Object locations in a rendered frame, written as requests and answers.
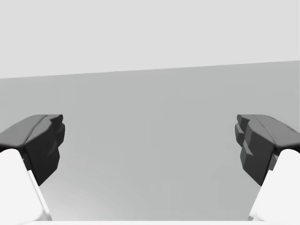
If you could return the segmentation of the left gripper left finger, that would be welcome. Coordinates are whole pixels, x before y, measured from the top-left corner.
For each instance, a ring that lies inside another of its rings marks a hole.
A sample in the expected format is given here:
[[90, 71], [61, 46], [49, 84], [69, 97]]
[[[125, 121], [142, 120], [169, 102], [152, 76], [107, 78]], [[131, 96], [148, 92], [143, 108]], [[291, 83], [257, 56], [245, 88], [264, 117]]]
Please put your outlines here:
[[40, 186], [58, 168], [61, 114], [29, 116], [0, 132], [0, 222], [51, 221]]

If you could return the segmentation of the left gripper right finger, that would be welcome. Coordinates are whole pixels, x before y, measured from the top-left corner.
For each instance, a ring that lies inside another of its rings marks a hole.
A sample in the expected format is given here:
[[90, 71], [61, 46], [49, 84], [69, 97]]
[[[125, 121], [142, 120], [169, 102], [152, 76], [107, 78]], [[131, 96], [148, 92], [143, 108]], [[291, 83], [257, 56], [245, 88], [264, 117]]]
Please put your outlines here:
[[262, 114], [237, 121], [242, 168], [261, 187], [248, 219], [300, 222], [300, 132]]

